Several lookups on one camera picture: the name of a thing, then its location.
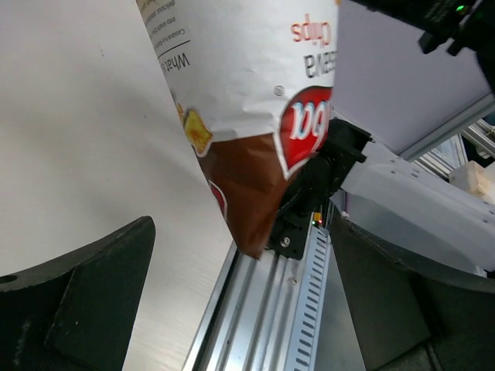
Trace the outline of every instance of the white and brown packaging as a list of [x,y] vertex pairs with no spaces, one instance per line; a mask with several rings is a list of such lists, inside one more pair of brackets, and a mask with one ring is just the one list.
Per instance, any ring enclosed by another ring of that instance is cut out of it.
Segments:
[[326,137],[338,2],[137,3],[234,241],[258,258],[289,182]]

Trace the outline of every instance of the brand logo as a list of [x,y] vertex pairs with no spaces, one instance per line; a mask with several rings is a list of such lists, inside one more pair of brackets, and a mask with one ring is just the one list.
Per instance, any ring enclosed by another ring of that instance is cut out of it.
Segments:
[[330,39],[332,36],[332,29],[328,22],[311,22],[309,14],[304,16],[303,23],[294,23],[291,26],[292,35],[294,35],[294,41],[300,43],[301,41],[312,41],[313,45],[318,45],[323,48],[330,45]]
[[280,123],[280,158],[284,176],[290,177],[303,166],[326,139],[330,120],[331,87],[307,87],[285,107]]
[[211,192],[217,199],[218,206],[220,207],[224,219],[227,219],[227,200],[225,199],[224,193],[218,187],[218,185],[213,183],[211,180],[208,181],[208,184],[210,185]]

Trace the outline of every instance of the screw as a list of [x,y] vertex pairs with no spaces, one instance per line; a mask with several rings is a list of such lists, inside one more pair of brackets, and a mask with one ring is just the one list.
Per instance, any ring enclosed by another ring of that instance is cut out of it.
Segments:
[[281,245],[282,247],[287,247],[287,246],[288,246],[288,245],[290,245],[290,244],[291,244],[291,240],[290,240],[290,238],[288,238],[288,237],[284,237],[284,238],[282,239],[282,241],[280,241],[280,245]]

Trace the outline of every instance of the snack bag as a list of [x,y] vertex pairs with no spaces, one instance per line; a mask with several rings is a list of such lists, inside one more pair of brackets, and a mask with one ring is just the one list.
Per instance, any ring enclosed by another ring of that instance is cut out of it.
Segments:
[[338,1],[137,3],[234,241],[258,258],[284,191],[326,138]]

